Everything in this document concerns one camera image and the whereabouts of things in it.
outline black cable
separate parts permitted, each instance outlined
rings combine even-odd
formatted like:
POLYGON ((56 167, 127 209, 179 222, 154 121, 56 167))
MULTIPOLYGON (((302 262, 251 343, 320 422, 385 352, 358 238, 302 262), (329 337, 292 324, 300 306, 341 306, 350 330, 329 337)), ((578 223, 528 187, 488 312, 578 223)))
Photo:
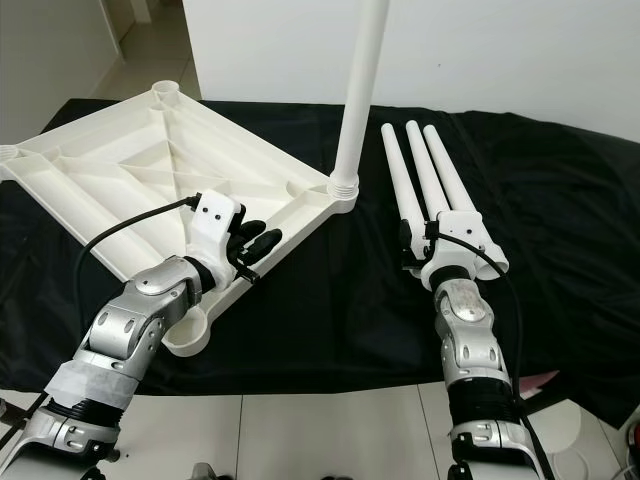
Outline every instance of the black cable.
POLYGON ((477 256, 482 258, 485 262, 487 262, 491 268, 493 268, 500 278, 504 279, 511 295, 513 296, 513 303, 515 307, 516 313, 516 345, 515 345, 515 355, 514 355, 514 366, 513 366, 513 374, 511 376, 511 391, 513 394, 513 401, 518 410, 518 414, 524 427, 529 430, 531 435, 531 441, 533 442, 534 449, 536 451, 536 455, 538 456, 538 460, 540 462, 540 466, 542 468, 542 472, 547 477, 547 480, 555 480, 555 476, 553 475, 553 469, 549 464, 549 459, 547 458, 547 454, 544 452, 542 448, 542 443, 540 443, 540 439, 538 435, 533 430, 533 426, 529 421, 529 417, 525 413, 525 410, 522 406, 522 398, 520 398, 520 368, 522 365, 522 339, 524 337, 524 322, 522 321, 522 309, 520 308, 520 299, 518 298, 518 292, 516 291, 513 283, 511 283, 511 279, 507 275, 507 273, 500 268, 500 266, 491 258, 489 255, 484 253, 477 247, 465 242, 464 240, 460 240, 459 238, 452 237, 451 235, 446 235, 444 233, 436 232, 434 236, 437 238, 441 238, 442 240, 446 240, 451 243, 455 243, 456 245, 460 245, 461 247, 466 248, 467 250, 475 253, 477 256))
POLYGON ((141 213, 140 215, 136 215, 135 217, 132 217, 129 220, 125 220, 124 222, 119 223, 118 225, 115 225, 108 230, 105 230, 104 232, 102 232, 100 235, 95 237, 93 240, 91 240, 89 243, 87 243, 84 246, 84 248, 78 255, 78 258, 76 259, 76 263, 73 268, 73 298, 76 304, 76 312, 78 314, 78 319, 80 320, 81 325, 84 326, 85 322, 84 322, 84 312, 83 312, 82 301, 81 301, 82 287, 80 283, 80 273, 82 269, 82 264, 84 263, 84 260, 86 259, 89 252, 93 249, 93 247, 95 247, 98 243, 100 243, 110 235, 113 235, 114 233, 117 233, 124 228, 130 227, 134 223, 138 223, 141 220, 145 220, 147 218, 154 217, 161 213, 168 212, 169 210, 173 210, 174 208, 181 207, 182 205, 191 205, 192 207, 195 207, 199 199, 200 199, 199 195, 183 198, 182 200, 178 200, 177 202, 170 203, 169 205, 165 205, 164 207, 156 208, 154 210, 149 210, 148 212, 141 213))
POLYGON ((25 412, 24 416, 16 420, 16 422, 11 426, 7 433, 5 433, 2 438, 0 438, 0 450, 2 450, 5 445, 9 443, 9 440, 11 440, 13 436, 18 432, 18 430, 22 428, 22 421, 26 418, 31 418, 35 411, 40 408, 40 405, 42 405, 42 403, 47 399, 48 396, 49 395, 47 395, 45 392, 42 392, 40 395, 38 395, 38 398, 34 400, 34 402, 25 412))

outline black cloth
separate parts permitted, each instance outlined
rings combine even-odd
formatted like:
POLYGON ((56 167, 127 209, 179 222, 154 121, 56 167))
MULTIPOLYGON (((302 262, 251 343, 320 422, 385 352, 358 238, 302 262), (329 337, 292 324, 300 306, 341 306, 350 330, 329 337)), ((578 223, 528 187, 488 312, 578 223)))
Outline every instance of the black cloth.
MULTIPOLYGON (((113 102, 70 100, 48 129, 113 102)), ((342 108, 202 102, 329 174, 342 108)), ((229 308, 192 358, 162 349, 139 392, 340 392, 442 379, 431 294, 400 269, 399 217, 380 136, 438 129, 510 260, 524 310, 522 374, 561 370, 572 399, 619 426, 640 402, 640 145, 512 114, 372 108, 353 212, 334 215, 229 308)), ((408 161, 416 182, 415 167, 408 161)), ((0 387, 42 389, 86 325, 71 265, 79 244, 15 182, 0 184, 0 387)), ((513 303, 481 283, 513 364, 513 303)), ((118 281, 91 257, 85 309, 118 281)))

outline white cylindrical rod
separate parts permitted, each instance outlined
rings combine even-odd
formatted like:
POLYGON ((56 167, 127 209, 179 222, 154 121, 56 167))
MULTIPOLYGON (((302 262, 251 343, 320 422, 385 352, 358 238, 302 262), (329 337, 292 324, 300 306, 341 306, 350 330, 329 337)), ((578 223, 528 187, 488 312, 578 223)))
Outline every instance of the white cylindrical rod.
POLYGON ((409 172, 404 163, 398 139, 393 131, 393 127, 389 123, 382 126, 382 141, 384 149, 387 153, 387 161, 389 162, 389 171, 391 172, 391 181, 393 182, 393 190, 398 201, 398 210, 400 210, 400 218, 409 222, 411 228, 411 250, 416 258, 424 258, 423 245, 424 240, 424 217, 420 210, 418 197, 411 185, 409 172))
POLYGON ((440 185, 440 180, 438 180, 438 174, 435 168, 433 168, 427 146, 422 139, 420 127, 418 127, 418 123, 415 120, 407 122, 407 135, 409 136, 413 161, 418 171, 422 195, 427 204, 429 220, 434 221, 437 219, 438 213, 449 210, 447 197, 444 195, 442 185, 440 185))
POLYGON ((427 145, 431 151, 431 158, 440 174, 440 181, 447 194, 452 210, 475 210, 473 202, 464 188, 464 183, 460 180, 460 176, 453 166, 451 157, 444 148, 442 140, 433 125, 424 127, 424 138, 427 139, 427 145))
POLYGON ((329 186, 329 193, 343 200, 351 200, 358 195, 358 164, 388 10, 389 0, 362 0, 338 153, 329 186))

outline white tube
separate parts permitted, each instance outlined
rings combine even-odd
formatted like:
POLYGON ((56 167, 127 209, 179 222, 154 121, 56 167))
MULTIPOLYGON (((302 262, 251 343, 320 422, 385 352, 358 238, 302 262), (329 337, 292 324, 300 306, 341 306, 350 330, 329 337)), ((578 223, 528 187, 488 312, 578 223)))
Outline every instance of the white tube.
POLYGON ((407 135, 409 136, 413 161, 418 171, 422 195, 427 204, 429 220, 433 221, 437 219, 438 213, 449 210, 449 203, 447 203, 447 197, 445 197, 440 180, 438 180, 438 174, 433 168, 427 146, 420 133, 420 127, 415 120, 407 122, 407 135))
POLYGON ((411 185, 409 172, 404 163, 393 127, 389 123, 385 123, 381 131, 384 149, 387 152, 393 190, 398 201, 398 210, 400 210, 400 218, 409 222, 409 227, 411 228, 411 250, 416 258, 421 259, 424 258, 424 240, 422 238, 424 235, 424 217, 420 210, 420 204, 411 185))
POLYGON ((329 185, 329 193, 342 200, 352 200, 358 195, 358 164, 388 10, 389 0, 362 0, 338 153, 329 185))
POLYGON ((449 157, 433 125, 424 127, 424 138, 427 139, 427 144, 431 151, 431 158, 433 158, 433 162, 438 169, 440 181, 447 194, 451 208, 453 210, 475 210, 476 207, 473 206, 467 189, 464 188, 464 184, 462 180, 460 180, 456 167, 453 166, 451 157, 449 157))
MULTIPOLYGON (((467 189, 464 187, 464 183, 462 183, 458 171, 456 167, 453 166, 451 157, 449 157, 449 153, 447 153, 446 148, 444 148, 442 140, 440 140, 440 136, 433 125, 427 125, 424 128, 424 137, 427 139, 429 150, 431 150, 433 161, 440 174, 440 180, 442 181, 452 209, 475 211, 476 207, 473 205, 471 197, 469 197, 467 189)), ((498 264, 501 270, 505 272, 509 270, 507 257, 505 257, 500 246, 493 243, 484 225, 482 225, 482 231, 479 232, 479 234, 482 239, 481 247, 484 248, 484 252, 498 264)), ((476 276, 480 280, 494 280, 499 276, 493 267, 480 257, 476 257, 475 266, 476 276)))

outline white wall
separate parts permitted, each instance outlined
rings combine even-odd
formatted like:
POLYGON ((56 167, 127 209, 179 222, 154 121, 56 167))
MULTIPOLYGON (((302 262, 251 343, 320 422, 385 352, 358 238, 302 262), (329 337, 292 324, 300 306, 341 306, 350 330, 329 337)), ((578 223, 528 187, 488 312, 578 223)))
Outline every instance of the white wall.
MULTIPOLYGON (((203 98, 344 103, 359 1, 184 3, 203 98)), ((374 103, 640 141, 640 2, 392 0, 374 103)))
POLYGON ((37 135, 117 58, 99 0, 0 0, 0 144, 37 135))

